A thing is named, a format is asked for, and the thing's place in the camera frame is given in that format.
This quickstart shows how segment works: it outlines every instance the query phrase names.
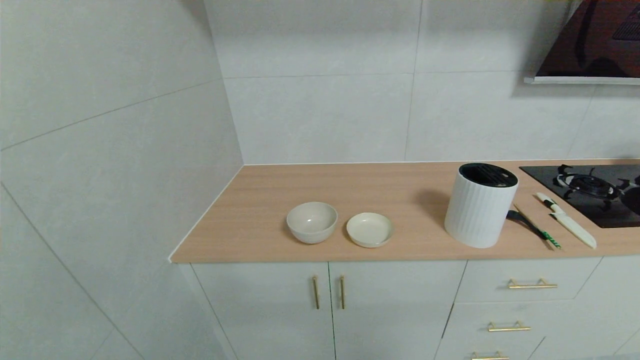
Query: drawer handle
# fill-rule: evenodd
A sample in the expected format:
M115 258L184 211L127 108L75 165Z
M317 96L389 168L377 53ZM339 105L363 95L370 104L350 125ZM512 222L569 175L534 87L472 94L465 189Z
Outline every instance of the drawer handle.
M320 294L318 294L318 276L314 275L314 294L316 295L316 309L320 310Z
M500 331L529 331L531 330L531 326L524 326L520 320L516 321L516 326L514 327L496 327L493 322L489 323L486 330L488 332L500 332Z
M509 289L556 289L557 284L549 284L543 278L540 278L537 284L519 285L514 279L509 279L507 288Z
M340 276L340 302L342 303L342 310L344 310L344 275Z
M496 356L491 357L478 357L477 352L474 352L474 356L471 360L509 360L509 357L502 355L499 351L496 352Z

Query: wooden countertop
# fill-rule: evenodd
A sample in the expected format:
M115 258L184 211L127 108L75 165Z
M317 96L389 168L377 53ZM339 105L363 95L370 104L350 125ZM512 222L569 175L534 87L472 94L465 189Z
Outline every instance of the wooden countertop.
M175 251L175 263L523 259L640 254L640 227L601 229L518 167L523 165L640 164L640 160L492 161L520 180L515 203L562 246L550 250L522 225L507 221L489 249L468 247L444 230L444 217L460 162L326 165L252 165L236 175ZM548 215L532 195L549 194L597 240L592 250ZM306 245L288 231L290 209L308 201L331 204L338 228L324 242ZM393 221L388 244L365 249L345 230L349 218L370 211Z

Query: tiled wall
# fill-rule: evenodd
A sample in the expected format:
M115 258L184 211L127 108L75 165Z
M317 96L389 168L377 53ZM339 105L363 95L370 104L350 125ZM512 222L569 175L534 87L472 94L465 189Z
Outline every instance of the tiled wall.
M566 1L207 1L245 163L640 157L640 87L522 83Z
M3 1L0 359L224 359L167 257L242 165L201 1Z

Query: white knife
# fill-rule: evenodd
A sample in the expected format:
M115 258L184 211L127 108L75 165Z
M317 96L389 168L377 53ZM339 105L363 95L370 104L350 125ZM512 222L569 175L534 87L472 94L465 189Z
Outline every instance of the white knife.
M580 241L582 241L588 247L592 249L596 248L596 239L591 234L589 234L589 232L586 231L582 226L580 226L580 224L575 222L574 219L567 215L560 208L560 206L556 204L555 201L551 200L550 197L546 196L543 193L536 193L536 197L540 201L542 201L546 205L546 207L553 211L553 213L551 213L551 216L553 216L560 224L562 224L562 226L564 226L573 235L575 235L576 238L580 239Z

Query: black stovetop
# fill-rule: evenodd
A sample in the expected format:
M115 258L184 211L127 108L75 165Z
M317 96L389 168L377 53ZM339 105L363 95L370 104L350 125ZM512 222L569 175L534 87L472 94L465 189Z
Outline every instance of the black stovetop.
M640 226L640 165L520 168L597 226Z

